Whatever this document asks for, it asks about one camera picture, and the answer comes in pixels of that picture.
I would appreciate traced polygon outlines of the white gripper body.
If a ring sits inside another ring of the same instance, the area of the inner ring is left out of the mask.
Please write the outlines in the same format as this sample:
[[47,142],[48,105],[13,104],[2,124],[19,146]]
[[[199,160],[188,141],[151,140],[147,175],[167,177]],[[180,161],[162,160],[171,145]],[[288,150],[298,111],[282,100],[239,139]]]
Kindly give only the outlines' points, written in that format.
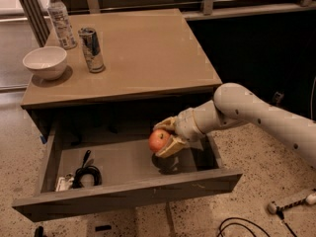
[[204,116],[205,109],[188,108],[181,111],[175,120],[175,132],[182,139],[192,142],[204,137],[198,126],[198,119]]

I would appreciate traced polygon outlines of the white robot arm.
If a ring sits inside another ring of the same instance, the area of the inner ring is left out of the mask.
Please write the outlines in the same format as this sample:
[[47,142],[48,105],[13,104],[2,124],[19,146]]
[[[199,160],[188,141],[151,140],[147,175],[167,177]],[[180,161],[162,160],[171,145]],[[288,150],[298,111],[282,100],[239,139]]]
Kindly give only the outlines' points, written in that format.
[[214,130],[252,123],[316,167],[316,122],[269,105],[247,88],[225,83],[206,103],[157,123],[173,134],[156,155],[167,158]]

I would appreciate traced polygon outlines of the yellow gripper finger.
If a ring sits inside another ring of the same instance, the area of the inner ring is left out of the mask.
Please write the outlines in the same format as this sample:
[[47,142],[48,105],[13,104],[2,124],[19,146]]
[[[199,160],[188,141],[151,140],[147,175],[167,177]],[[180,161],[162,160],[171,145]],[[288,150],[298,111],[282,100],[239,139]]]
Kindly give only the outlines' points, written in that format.
[[153,129],[164,129],[164,130],[168,130],[168,131],[174,131],[175,130],[175,122],[176,122],[176,118],[175,117],[168,117],[163,119],[162,121],[156,123],[153,126]]
[[188,145],[188,142],[180,136],[171,135],[167,143],[156,153],[157,157],[167,158],[181,151]]

